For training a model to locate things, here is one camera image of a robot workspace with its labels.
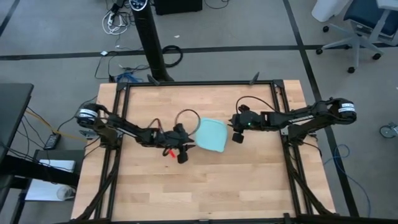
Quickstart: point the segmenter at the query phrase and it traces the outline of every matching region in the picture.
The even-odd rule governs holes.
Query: office chair
[[[372,44],[373,42],[378,40],[392,46],[397,45],[398,11],[392,10],[398,10],[398,8],[388,7],[388,9],[381,9],[376,1],[353,0],[344,16],[344,21],[349,20],[353,30],[330,24],[331,28],[342,33],[346,38],[326,44],[317,49],[316,53],[320,55],[323,53],[323,49],[342,45],[345,45],[345,49],[353,48],[354,66],[348,69],[348,73],[354,73],[359,67],[359,49],[361,46],[376,52],[373,55],[373,59],[379,60],[384,52]],[[329,27],[325,26],[323,31],[328,32]]]

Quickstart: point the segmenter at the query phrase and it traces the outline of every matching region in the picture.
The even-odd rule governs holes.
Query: light blue towel
[[[222,121],[202,118],[195,134],[195,142],[201,148],[223,152],[228,137],[227,130],[227,125]]]

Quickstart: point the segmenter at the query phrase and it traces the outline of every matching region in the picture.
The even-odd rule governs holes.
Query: red object
[[[173,150],[170,149],[169,154],[172,156],[172,158],[175,158],[175,154],[174,154]]]

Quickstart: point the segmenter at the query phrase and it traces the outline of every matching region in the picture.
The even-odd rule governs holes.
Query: chair base
[[[344,38],[343,40],[336,41],[331,44],[324,45],[321,48],[321,51],[320,51],[320,49],[317,50],[317,54],[321,54],[323,49],[330,49],[332,47],[338,47],[338,46],[342,46],[342,45],[352,46],[352,49],[354,52],[354,66],[350,67],[348,69],[349,73],[354,73],[355,70],[359,67],[359,49],[361,48],[361,46],[377,53],[376,55],[373,56],[374,60],[379,59],[384,54],[384,52],[382,50],[377,48],[368,39],[365,39],[364,37],[356,34],[355,32],[338,27],[333,24],[330,24],[330,27],[333,28],[334,30],[337,30],[338,32],[342,33],[346,38]]]

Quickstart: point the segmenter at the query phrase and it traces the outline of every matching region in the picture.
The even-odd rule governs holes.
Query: black floor stripe
[[[275,46],[237,46],[237,47],[199,47],[182,49],[185,54],[209,53],[209,52],[241,52],[241,51],[266,51],[266,50],[298,50],[296,45]],[[119,51],[118,56],[144,55],[143,50]],[[177,51],[169,51],[167,54],[179,54]],[[35,59],[57,59],[57,58],[85,58],[102,57],[101,52],[82,52],[65,54],[35,54],[35,55],[3,55],[0,60],[35,60]]]
[[[385,44],[385,43],[375,43],[374,45],[376,47],[379,47],[379,48],[382,48],[382,49],[386,48],[386,47],[398,47],[398,45],[397,46],[391,46],[391,45],[388,45],[388,44]],[[316,50],[316,49],[319,49],[321,47],[322,47],[322,45],[304,45],[304,49],[305,50]],[[343,46],[338,46],[338,47],[332,47],[330,49],[344,49],[344,45]]]
[[[303,45],[303,40],[301,38],[299,28],[297,27],[297,23],[294,19],[293,11],[290,6],[289,0],[284,0],[284,4],[286,7],[288,17],[289,17],[290,25],[292,26],[294,36],[295,36],[297,44],[299,46],[300,55],[302,56],[305,71],[307,72],[307,76],[310,81],[315,100],[316,101],[321,100],[322,98],[321,98],[321,94],[319,91],[319,87],[317,85],[317,81],[313,74],[312,67],[311,67],[310,61],[308,59],[308,55],[305,51],[305,47]],[[327,128],[325,128],[325,132],[326,132],[326,136],[328,138],[328,143],[329,143],[332,155],[340,156],[340,153],[338,152],[338,149],[336,148],[337,143],[336,143],[335,135],[333,134],[333,130],[331,129],[331,127],[327,127]],[[341,167],[341,169],[345,172],[341,158],[336,158],[334,160],[334,162],[335,162],[335,166],[338,164]],[[344,173],[342,173],[337,168],[337,166],[336,166],[336,171],[337,171],[337,174],[338,174],[338,177],[340,180],[341,188],[343,189],[343,194],[344,194],[344,197],[346,200],[349,214],[352,217],[358,217],[359,216],[358,209],[356,207],[356,203],[355,203],[353,193],[351,191],[351,187],[349,186],[348,178],[346,175],[344,175]]]
[[[0,26],[0,37],[1,37],[2,33],[4,32],[4,30],[6,29],[7,24],[10,21],[13,13],[15,12],[15,9],[17,8],[18,4],[19,4],[19,0],[15,0],[14,3],[12,3],[10,10],[8,10],[6,17],[4,18],[4,20]]]

